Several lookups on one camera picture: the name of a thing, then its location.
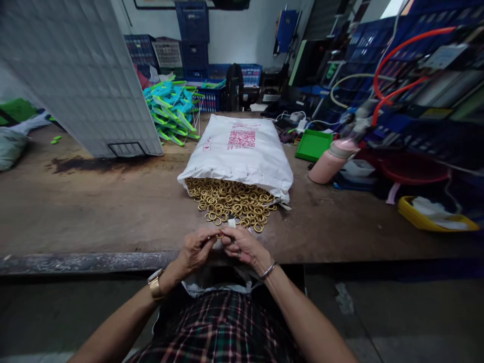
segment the bracelet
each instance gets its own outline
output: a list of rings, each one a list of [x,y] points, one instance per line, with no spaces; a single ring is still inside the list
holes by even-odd
[[[267,269],[266,272],[264,272],[264,274],[260,277],[259,280],[264,281],[267,278],[267,276],[269,276],[271,271],[274,270],[274,267],[276,267],[276,265],[277,265],[277,262],[274,261],[274,263]]]

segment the table surface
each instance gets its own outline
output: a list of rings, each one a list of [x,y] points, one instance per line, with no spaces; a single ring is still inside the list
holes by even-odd
[[[202,115],[202,131],[209,117]],[[57,135],[63,138],[51,145]],[[0,275],[155,269],[177,256],[185,234],[207,226],[176,181],[195,141],[165,143],[162,157],[100,161],[54,125],[30,136],[15,168],[0,174]],[[279,263],[484,255],[464,234],[415,229],[369,193],[311,182],[309,162],[294,157],[296,147],[283,148],[294,173],[292,210],[279,208],[257,235]],[[211,263],[228,262],[219,244]]]

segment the watch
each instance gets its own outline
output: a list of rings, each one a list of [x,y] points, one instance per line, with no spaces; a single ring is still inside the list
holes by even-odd
[[[165,272],[165,270],[161,268],[153,273],[153,275],[148,277],[148,286],[150,286],[151,297],[155,301],[165,298],[165,295],[163,295],[160,290],[160,284],[158,282],[158,278],[163,274],[163,272]]]

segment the yellow basket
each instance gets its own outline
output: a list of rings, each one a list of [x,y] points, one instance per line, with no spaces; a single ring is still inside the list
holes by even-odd
[[[412,206],[411,201],[414,198],[415,197],[400,198],[400,200],[398,201],[398,212],[406,219],[408,219],[410,223],[412,223],[418,229],[429,230],[432,232],[469,232],[480,230],[480,227],[477,224],[475,224],[469,218],[462,214],[450,217],[449,220],[467,224],[467,226],[469,227],[467,230],[447,229],[444,227],[440,227]]]

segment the red tube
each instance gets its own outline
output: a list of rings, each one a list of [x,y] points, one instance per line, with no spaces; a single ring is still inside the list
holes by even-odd
[[[419,83],[425,82],[428,77],[422,77],[418,79],[417,81],[410,83],[409,85],[406,85],[405,87],[402,87],[400,89],[397,89],[395,92],[390,93],[388,96],[383,97],[383,99],[377,104],[377,107],[375,107],[375,111],[373,112],[373,120],[372,120],[372,127],[375,127],[377,125],[377,120],[378,120],[378,113],[380,111],[380,108],[385,104],[385,102],[388,102],[388,99],[392,98],[393,96],[402,93],[403,91],[406,91],[409,88],[412,88],[413,86],[416,86]]]
[[[401,48],[416,42],[417,40],[425,39],[434,35],[440,35],[440,34],[448,34],[453,32],[457,27],[448,27],[448,28],[440,28],[440,29],[434,29],[422,34],[419,34],[413,38],[410,38],[409,40],[401,43],[398,47],[396,47],[394,50],[392,50],[390,53],[386,55],[385,58],[383,58],[382,62],[380,63],[377,71],[375,72],[375,76],[373,77],[373,89],[375,90],[376,95],[378,98],[381,100],[386,99],[388,104],[392,104],[392,102],[388,101],[389,96],[385,97],[382,92],[380,92],[380,87],[378,86],[378,75],[380,74],[383,66],[385,63],[396,53],[398,52]]]

